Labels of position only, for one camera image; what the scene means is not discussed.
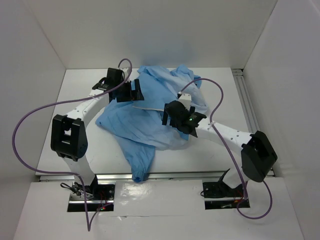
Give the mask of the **light blue zip jacket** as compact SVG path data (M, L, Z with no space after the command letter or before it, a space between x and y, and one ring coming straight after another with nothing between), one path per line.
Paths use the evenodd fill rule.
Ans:
M144 100L112 100L95 123L115 136L131 167L132 180L139 183L147 179L156 150L179 149L189 140L187 134L162 124L165 104L175 101L186 87L197 112L204 114L209 106L200 92L200 76L183 64L174 70L141 66L137 72Z

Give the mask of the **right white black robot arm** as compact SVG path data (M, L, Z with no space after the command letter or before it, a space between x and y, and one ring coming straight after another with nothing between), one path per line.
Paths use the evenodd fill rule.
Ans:
M230 196L235 189L252 180L263 182L278 159L268 137L262 131L255 133L239 131L220 124L202 113L188 110L183 103L174 100L164 105L162 124L176 128L178 131L195 138L206 139L226 147L228 153L237 154L241 158L238 165L231 157L234 169L227 170L218 184L223 196Z

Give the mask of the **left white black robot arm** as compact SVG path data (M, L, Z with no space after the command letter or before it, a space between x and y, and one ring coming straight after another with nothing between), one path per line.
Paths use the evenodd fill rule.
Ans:
M106 76L91 89L88 99L65 115L52 119L50 148L61 157L74 175L77 188L88 200L99 193L98 178L86 158L88 138L86 128L109 102L142 101L144 97L138 79L131 80L132 69L108 68Z

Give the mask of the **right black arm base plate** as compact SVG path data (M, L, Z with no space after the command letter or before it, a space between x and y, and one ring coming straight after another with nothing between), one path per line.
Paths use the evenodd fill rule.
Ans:
M230 188L224 182L203 182L203 191L200 195L204 198L243 198L244 190L241 185L236 188Z

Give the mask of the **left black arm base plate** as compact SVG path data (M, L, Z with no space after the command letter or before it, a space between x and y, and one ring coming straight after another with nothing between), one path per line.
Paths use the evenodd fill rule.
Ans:
M115 197L115 187L114 183L110 184L99 184L95 190L90 191L86 190L86 200L88 202L95 203L112 203ZM71 202L84 202L84 192L82 186L79 184L73 183L71 188L75 191L72 191L69 196Z

